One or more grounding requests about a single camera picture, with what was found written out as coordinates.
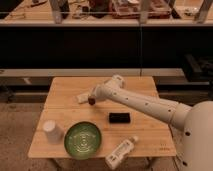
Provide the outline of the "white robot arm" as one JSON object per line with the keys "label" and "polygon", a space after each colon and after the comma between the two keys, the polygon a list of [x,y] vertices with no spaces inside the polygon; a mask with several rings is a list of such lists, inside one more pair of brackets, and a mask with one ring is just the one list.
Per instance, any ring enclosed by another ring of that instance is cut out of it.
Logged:
{"label": "white robot arm", "polygon": [[125,90],[113,75],[89,93],[89,104],[111,100],[158,119],[183,132],[181,171],[213,171],[213,101],[186,104]]}

